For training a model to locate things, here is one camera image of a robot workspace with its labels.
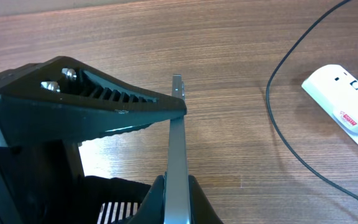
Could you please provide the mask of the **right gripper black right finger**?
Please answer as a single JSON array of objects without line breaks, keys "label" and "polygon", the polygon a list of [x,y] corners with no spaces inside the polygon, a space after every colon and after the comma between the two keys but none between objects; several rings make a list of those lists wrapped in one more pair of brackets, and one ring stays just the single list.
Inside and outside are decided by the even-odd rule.
[{"label": "right gripper black right finger", "polygon": [[[221,223],[201,186],[194,176],[189,176],[191,223]],[[107,202],[137,203],[140,209],[129,218],[116,223],[162,223],[164,178],[157,176],[152,185],[130,180],[87,176],[79,183],[79,222],[96,223],[100,208]]]}]

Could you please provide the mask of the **blue Galaxy smartphone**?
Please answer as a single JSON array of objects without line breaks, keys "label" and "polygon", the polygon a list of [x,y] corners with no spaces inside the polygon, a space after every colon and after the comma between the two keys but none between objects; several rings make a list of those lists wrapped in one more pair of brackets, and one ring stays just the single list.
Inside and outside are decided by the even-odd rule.
[{"label": "blue Galaxy smartphone", "polygon": [[184,117],[170,121],[164,224],[190,224],[191,206]]}]

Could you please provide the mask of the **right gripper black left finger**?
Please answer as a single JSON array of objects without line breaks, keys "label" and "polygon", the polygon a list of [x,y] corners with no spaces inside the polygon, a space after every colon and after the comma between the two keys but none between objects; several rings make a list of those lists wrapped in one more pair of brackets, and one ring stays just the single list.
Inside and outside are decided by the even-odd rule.
[{"label": "right gripper black left finger", "polygon": [[0,147],[82,142],[179,118],[185,102],[71,57],[0,72]]}]

